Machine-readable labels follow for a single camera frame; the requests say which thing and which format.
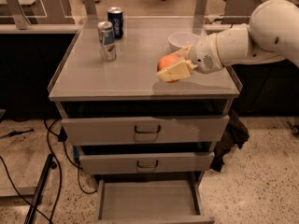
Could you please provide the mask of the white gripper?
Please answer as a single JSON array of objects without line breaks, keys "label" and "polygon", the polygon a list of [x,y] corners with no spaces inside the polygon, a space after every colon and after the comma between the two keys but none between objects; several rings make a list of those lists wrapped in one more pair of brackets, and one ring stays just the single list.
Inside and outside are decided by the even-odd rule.
[{"label": "white gripper", "polygon": [[190,77],[195,69],[201,74],[210,74],[223,69],[219,58],[216,36],[208,35],[199,39],[194,45],[176,50],[171,57],[183,58],[164,68],[160,74],[166,73],[175,82]]}]

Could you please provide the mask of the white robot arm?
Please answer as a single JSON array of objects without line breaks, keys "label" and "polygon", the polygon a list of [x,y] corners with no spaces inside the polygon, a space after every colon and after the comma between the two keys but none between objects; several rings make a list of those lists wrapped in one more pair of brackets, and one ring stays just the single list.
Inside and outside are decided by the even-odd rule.
[{"label": "white robot arm", "polygon": [[234,64],[285,59],[299,66],[299,7],[286,0],[269,0],[255,8],[249,23],[208,35],[163,56],[157,77],[173,83],[194,72],[210,74]]}]

